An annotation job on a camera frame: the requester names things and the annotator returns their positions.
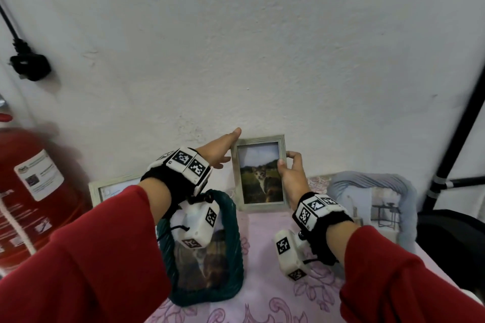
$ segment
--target teal braided frame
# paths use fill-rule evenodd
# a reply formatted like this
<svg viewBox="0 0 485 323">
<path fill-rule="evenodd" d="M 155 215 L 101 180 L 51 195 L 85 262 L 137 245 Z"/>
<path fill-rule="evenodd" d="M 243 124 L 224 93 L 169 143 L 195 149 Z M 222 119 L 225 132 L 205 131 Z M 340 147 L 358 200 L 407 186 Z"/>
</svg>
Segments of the teal braided frame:
<svg viewBox="0 0 485 323">
<path fill-rule="evenodd" d="M 229 265 L 230 276 L 227 284 L 220 289 L 201 289 L 188 291 L 178 287 L 179 271 L 175 264 L 174 239 L 170 232 L 170 221 L 161 219 L 157 224 L 157 236 L 165 233 L 159 242 L 159 248 L 168 278 L 172 283 L 172 291 L 169 299 L 180 307 L 217 301 L 228 300 L 236 296 L 243 285 L 244 265 L 243 253 L 241 250 L 239 227 L 236 218 L 236 206 L 229 196 L 218 190 L 209 190 L 220 207 L 222 215 L 222 225 L 226 230 L 226 257 Z"/>
</svg>

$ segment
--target hand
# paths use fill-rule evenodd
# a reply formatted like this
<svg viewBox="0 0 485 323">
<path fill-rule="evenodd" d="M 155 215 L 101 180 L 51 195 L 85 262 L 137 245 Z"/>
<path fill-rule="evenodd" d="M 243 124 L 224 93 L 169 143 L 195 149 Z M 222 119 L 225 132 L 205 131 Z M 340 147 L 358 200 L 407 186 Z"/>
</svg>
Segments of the hand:
<svg viewBox="0 0 485 323">
<path fill-rule="evenodd" d="M 241 128 L 236 128 L 232 133 L 225 134 L 206 145 L 199 147 L 196 151 L 206 160 L 210 166 L 222 169 L 226 162 L 231 161 L 231 156 L 225 154 L 241 135 Z"/>
<path fill-rule="evenodd" d="M 289 206 L 296 210 L 303 194 L 311 192 L 303 170 L 302 155 L 298 152 L 287 151 L 286 156 L 293 159 L 291 169 L 288 169 L 283 160 L 278 160 L 278 171 L 283 180 L 283 187 L 289 198 Z"/>
</svg>

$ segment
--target photo frame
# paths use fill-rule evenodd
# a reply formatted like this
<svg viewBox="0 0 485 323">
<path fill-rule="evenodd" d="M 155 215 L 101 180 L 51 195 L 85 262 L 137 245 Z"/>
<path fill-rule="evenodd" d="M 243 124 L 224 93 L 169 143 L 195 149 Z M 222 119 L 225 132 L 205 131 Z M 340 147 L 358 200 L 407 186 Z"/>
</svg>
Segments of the photo frame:
<svg viewBox="0 0 485 323">
<path fill-rule="evenodd" d="M 276 212 L 289 209 L 276 167 L 278 159 L 286 163 L 283 134 L 239 139 L 231 148 L 231 156 L 236 184 L 234 202 L 238 210 Z"/>
<path fill-rule="evenodd" d="M 93 207 L 97 206 L 106 199 L 121 193 L 130 185 L 137 185 L 142 175 L 127 175 L 111 180 L 99 180 L 89 183 L 89 194 Z"/>
</svg>

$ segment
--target red handle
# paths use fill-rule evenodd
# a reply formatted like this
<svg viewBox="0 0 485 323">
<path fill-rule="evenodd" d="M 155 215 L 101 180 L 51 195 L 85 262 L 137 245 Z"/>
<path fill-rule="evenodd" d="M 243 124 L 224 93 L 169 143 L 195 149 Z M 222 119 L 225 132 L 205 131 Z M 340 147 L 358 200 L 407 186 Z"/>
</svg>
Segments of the red handle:
<svg viewBox="0 0 485 323">
<path fill-rule="evenodd" d="M 12 121 L 14 117 L 9 114 L 0 114 L 0 122 L 1 123 L 8 123 L 9 121 Z"/>
</svg>

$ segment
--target black plug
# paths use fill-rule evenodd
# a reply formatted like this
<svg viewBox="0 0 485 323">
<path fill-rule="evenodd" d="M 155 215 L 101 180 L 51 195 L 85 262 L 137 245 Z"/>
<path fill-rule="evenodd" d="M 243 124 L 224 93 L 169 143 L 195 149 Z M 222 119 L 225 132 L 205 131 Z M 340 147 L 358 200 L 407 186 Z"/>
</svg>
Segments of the black plug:
<svg viewBox="0 0 485 323">
<path fill-rule="evenodd" d="M 10 63 L 20 77 L 26 77 L 29 81 L 39 81 L 45 78 L 51 71 L 51 65 L 47 58 L 35 54 L 30 46 L 22 39 L 14 39 L 17 55 L 10 58 Z"/>
</svg>

